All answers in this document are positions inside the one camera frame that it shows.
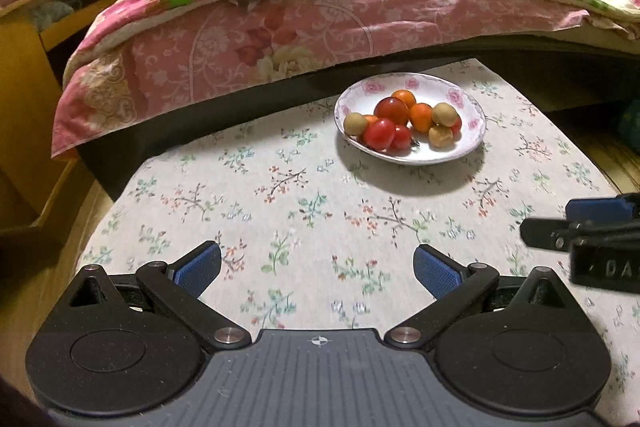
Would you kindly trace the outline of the pink floral bed sheet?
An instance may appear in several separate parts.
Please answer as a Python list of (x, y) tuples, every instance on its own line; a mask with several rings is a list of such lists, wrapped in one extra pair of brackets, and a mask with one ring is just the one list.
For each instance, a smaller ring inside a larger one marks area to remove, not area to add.
[(51, 154), (261, 84), (481, 36), (582, 26), (549, 0), (118, 0), (67, 64)]

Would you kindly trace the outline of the large red tomato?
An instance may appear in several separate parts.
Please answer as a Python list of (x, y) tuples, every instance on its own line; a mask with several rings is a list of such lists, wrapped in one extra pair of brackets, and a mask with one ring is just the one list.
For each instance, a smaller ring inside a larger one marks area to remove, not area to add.
[(394, 124), (405, 126), (409, 122), (409, 112), (409, 107), (400, 98), (388, 96), (376, 104), (374, 116), (378, 119), (386, 118), (393, 121)]

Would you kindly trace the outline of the white floral plate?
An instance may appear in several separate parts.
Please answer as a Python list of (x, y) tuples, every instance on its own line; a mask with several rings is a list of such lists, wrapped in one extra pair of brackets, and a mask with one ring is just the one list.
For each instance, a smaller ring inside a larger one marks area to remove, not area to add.
[(347, 143), (399, 165), (442, 164), (476, 150), (486, 116), (454, 83), (426, 74), (376, 75), (347, 88), (334, 106)]

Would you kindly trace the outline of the large orange tangerine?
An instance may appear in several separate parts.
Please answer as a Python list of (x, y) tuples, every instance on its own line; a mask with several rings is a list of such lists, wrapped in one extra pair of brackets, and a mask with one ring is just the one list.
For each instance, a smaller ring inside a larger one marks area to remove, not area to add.
[(413, 127), (416, 132), (427, 133), (433, 124), (432, 112), (433, 109), (431, 105), (416, 103), (415, 106), (409, 109), (411, 127)]

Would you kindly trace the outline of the floral tablecloth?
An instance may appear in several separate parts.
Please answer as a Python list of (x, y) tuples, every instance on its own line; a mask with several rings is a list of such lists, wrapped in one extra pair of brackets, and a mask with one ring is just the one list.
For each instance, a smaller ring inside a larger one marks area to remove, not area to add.
[(559, 218), (608, 180), (524, 95), (475, 60), (435, 75), (477, 99), (483, 144), (447, 164), (406, 167), (348, 145), (326, 98), (221, 131), (138, 169), (80, 255), (111, 273), (171, 262), (207, 239), (221, 272), (204, 301), (262, 329), (385, 332), (427, 306), (416, 246), (524, 277), (567, 257), (526, 247), (523, 219)]

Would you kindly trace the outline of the wooden bedside cabinet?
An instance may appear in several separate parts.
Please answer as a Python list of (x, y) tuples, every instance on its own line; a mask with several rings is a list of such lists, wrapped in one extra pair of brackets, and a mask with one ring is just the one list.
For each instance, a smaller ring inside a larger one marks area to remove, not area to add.
[(84, 194), (81, 162), (51, 158), (62, 94), (56, 69), (116, 0), (18, 0), (1, 10), (1, 233), (41, 232), (64, 190)]

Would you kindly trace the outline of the small orange tangerine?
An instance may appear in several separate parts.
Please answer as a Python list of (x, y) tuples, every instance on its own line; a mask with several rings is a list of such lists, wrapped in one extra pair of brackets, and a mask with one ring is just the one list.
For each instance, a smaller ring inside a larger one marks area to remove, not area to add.
[(411, 108), (416, 105), (416, 97), (409, 90), (396, 90), (392, 93), (392, 97), (397, 98), (397, 100), (400, 100), (408, 108)]

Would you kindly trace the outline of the small red cherry tomato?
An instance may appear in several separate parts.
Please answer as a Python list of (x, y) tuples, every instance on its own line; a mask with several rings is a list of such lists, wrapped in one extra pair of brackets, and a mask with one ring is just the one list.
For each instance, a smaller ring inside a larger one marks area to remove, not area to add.
[(405, 152), (412, 147), (411, 131), (402, 124), (396, 124), (394, 139), (390, 143), (390, 149), (395, 152)]

